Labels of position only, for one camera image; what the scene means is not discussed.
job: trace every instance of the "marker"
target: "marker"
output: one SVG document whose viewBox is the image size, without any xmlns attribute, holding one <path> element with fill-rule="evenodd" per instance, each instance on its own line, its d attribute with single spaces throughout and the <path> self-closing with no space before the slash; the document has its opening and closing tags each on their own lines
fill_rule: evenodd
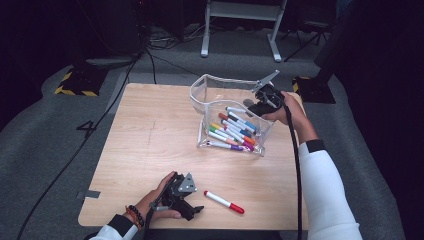
<svg viewBox="0 0 424 240">
<path fill-rule="evenodd" d="M 254 129 L 252 129 L 251 127 L 247 126 L 246 124 L 242 123 L 241 121 L 239 121 L 237 118 L 233 117 L 233 116 L 226 116 L 222 113 L 219 113 L 218 116 L 222 119 L 222 120 L 226 120 L 230 123 L 232 123 L 233 125 L 243 129 L 243 130 L 247 130 L 252 132 L 253 134 L 256 134 L 256 131 Z"/>
<path fill-rule="evenodd" d="M 224 132 L 225 129 L 224 129 L 224 131 L 221 131 L 220 129 L 217 129 L 216 127 L 213 127 L 212 124 L 211 124 L 211 126 L 209 126 L 209 131 L 212 131 L 212 132 L 214 132 L 214 133 L 216 133 L 218 135 L 221 135 L 221 136 L 223 136 L 225 138 L 229 138 L 229 139 L 231 139 L 233 141 L 235 140 L 233 137 L 231 137 L 230 135 L 228 135 L 228 134 L 226 134 Z"/>
<path fill-rule="evenodd" d="M 231 150 L 235 150 L 235 151 L 243 151 L 243 150 L 245 150 L 245 148 L 243 148 L 241 146 L 231 145 L 231 144 L 226 144 L 226 143 L 221 143 L 221 142 L 206 141 L 206 145 L 208 145 L 208 146 L 214 146 L 214 147 L 221 147 L 221 148 L 226 148 L 226 149 L 231 149 Z"/>
<path fill-rule="evenodd" d="M 229 121 L 227 121 L 227 120 L 225 120 L 225 119 L 222 119 L 222 120 L 221 120 L 221 123 L 222 123 L 223 125 L 227 125 L 227 126 L 230 126 L 231 128 L 234 128 L 234 131 L 237 131 L 237 132 L 239 132 L 239 133 L 241 133 L 241 134 L 243 134 L 243 135 L 245 135 L 245 136 L 252 136 L 250 133 L 249 133 L 249 134 L 245 134 L 247 131 L 246 131 L 246 130 L 244 130 L 244 129 L 241 129 L 241 127 L 240 127 L 239 125 L 235 125 L 235 124 L 234 124 L 234 121 L 229 122 Z"/>
<path fill-rule="evenodd" d="M 242 108 L 233 108 L 233 107 L 226 107 L 225 110 L 227 111 L 232 111 L 232 112 L 242 112 L 242 113 L 246 113 L 246 110 L 242 109 Z"/>
<path fill-rule="evenodd" d="M 235 113 L 233 113 L 233 112 L 228 112 L 228 115 L 231 115 L 231 116 L 233 116 L 233 117 L 237 118 L 237 119 L 238 119 L 238 120 L 240 120 L 242 123 L 246 124 L 247 126 L 251 127 L 252 129 L 254 129 L 254 130 L 256 131 L 256 126 L 255 126 L 255 125 L 253 125 L 252 123 L 250 123 L 250 122 L 248 122 L 248 121 L 244 120 L 243 118 L 241 118 L 241 117 L 237 116 L 237 114 L 235 114 Z"/>
<path fill-rule="evenodd" d="M 246 130 L 246 128 L 242 125 L 240 125 L 240 123 L 235 122 L 234 120 L 230 119 L 228 116 L 219 113 L 218 116 L 222 119 L 222 123 L 226 124 L 224 121 L 231 123 L 232 125 L 236 126 L 237 128 Z"/>
<path fill-rule="evenodd" d="M 216 139 L 219 139 L 219 140 L 221 140 L 223 142 L 226 142 L 226 143 L 229 143 L 229 144 L 232 144 L 232 145 L 237 145 L 237 143 L 234 142 L 233 140 L 231 140 L 229 138 L 225 138 L 225 137 L 223 137 L 221 135 L 218 135 L 218 134 L 216 134 L 214 132 L 211 132 L 211 131 L 209 131 L 209 136 L 212 136 L 212 137 L 214 137 Z"/>
<path fill-rule="evenodd" d="M 236 117 L 229 115 L 228 116 L 228 120 L 229 122 L 231 122 L 231 120 L 233 120 L 234 122 L 236 122 L 237 124 L 239 124 L 240 126 L 242 126 L 245 130 L 248 130 L 252 133 L 256 133 L 255 129 L 247 126 L 245 123 L 243 123 L 242 121 L 240 121 L 240 119 L 237 119 Z"/>
<path fill-rule="evenodd" d="M 225 130 L 229 129 L 231 132 L 233 132 L 234 134 L 236 134 L 237 136 L 239 136 L 240 138 L 242 138 L 243 140 L 247 141 L 248 143 L 255 145 L 255 140 L 251 139 L 248 136 L 245 136 L 239 132 L 237 132 L 237 129 L 232 129 L 231 127 L 224 127 Z"/>
<path fill-rule="evenodd" d="M 248 138 L 252 138 L 252 134 L 250 134 L 249 132 L 242 130 L 240 128 L 237 128 L 234 125 L 231 124 L 224 124 L 224 128 L 228 127 L 229 129 L 233 130 L 234 132 L 240 133 L 241 135 L 244 135 Z"/>
<path fill-rule="evenodd" d="M 208 197 L 210 199 L 213 199 L 213 200 L 221 203 L 222 205 L 228 207 L 229 209 L 231 209 L 233 211 L 236 211 L 236 212 L 238 212 L 240 214 L 243 214 L 244 213 L 244 209 L 243 208 L 235 205 L 234 203 L 227 202 L 226 200 L 224 200 L 224 199 L 216 196 L 215 194 L 213 194 L 213 193 L 211 193 L 209 191 L 205 191 L 204 194 L 205 194 L 206 197 Z"/>
<path fill-rule="evenodd" d="M 218 130 L 221 130 L 221 131 L 225 131 L 226 128 L 228 127 L 228 125 L 225 125 L 224 127 L 221 127 L 218 123 L 211 123 L 211 126 L 214 127 L 214 128 L 216 128 L 216 129 L 218 129 Z M 233 130 L 233 132 L 235 132 L 235 133 L 240 133 L 240 134 L 242 134 L 242 135 L 244 135 L 244 136 L 246 136 L 248 138 L 251 138 L 252 137 L 252 134 L 250 134 L 247 131 L 242 130 L 240 128 L 233 127 L 232 125 L 229 128 L 231 130 Z"/>
<path fill-rule="evenodd" d="M 227 131 L 227 133 L 229 133 L 231 136 L 234 136 L 237 139 L 237 141 L 243 143 L 244 146 L 248 147 L 250 149 L 250 151 L 253 151 L 254 150 L 252 144 L 250 144 L 249 142 L 247 142 L 244 139 L 242 139 L 235 132 L 231 131 L 230 129 L 226 129 L 225 131 Z"/>
</svg>

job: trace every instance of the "clear plastic bin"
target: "clear plastic bin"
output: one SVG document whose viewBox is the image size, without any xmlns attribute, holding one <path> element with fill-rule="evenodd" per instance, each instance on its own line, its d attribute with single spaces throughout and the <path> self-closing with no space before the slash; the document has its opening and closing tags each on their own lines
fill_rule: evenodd
<svg viewBox="0 0 424 240">
<path fill-rule="evenodd" d="M 198 147 L 227 148 L 265 155 L 264 144 L 274 122 L 262 119 L 243 105 L 246 99 L 257 102 L 251 91 L 255 85 L 254 81 L 223 79 L 208 74 L 192 84 L 192 105 L 203 115 Z"/>
</svg>

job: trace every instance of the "wooden table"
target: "wooden table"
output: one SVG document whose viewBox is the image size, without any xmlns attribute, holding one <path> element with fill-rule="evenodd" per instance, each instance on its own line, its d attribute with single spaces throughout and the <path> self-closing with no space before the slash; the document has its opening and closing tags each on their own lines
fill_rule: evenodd
<svg viewBox="0 0 424 240">
<path fill-rule="evenodd" d="M 296 173 L 288 127 L 274 124 L 265 156 L 260 157 L 198 148 L 201 118 L 191 105 L 189 87 L 128 84 L 89 188 L 100 196 L 85 199 L 79 223 L 108 223 L 175 170 L 184 176 L 192 173 L 198 191 L 185 200 L 205 208 L 191 221 L 161 219 L 151 228 L 297 229 Z M 206 198 L 205 190 L 238 204 L 245 214 Z M 303 223 L 307 229 L 305 204 Z"/>
</svg>

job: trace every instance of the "gray tape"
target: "gray tape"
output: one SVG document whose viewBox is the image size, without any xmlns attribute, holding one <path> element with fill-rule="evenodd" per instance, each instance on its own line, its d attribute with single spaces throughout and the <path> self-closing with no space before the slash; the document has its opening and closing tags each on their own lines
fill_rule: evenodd
<svg viewBox="0 0 424 240">
<path fill-rule="evenodd" d="M 85 198 L 99 198 L 100 192 L 98 191 L 79 191 L 77 194 L 77 199 L 84 200 Z"/>
</svg>

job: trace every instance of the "bracelet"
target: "bracelet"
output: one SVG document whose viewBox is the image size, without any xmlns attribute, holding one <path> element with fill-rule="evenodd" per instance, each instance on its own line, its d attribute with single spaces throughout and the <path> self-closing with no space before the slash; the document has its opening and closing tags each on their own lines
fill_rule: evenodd
<svg viewBox="0 0 424 240">
<path fill-rule="evenodd" d="M 137 226 L 138 230 L 141 230 L 141 228 L 144 227 L 144 221 L 137 208 L 133 205 L 130 205 L 128 207 L 125 206 L 125 210 L 129 215 L 131 215 L 132 219 L 134 220 L 134 224 Z"/>
</svg>

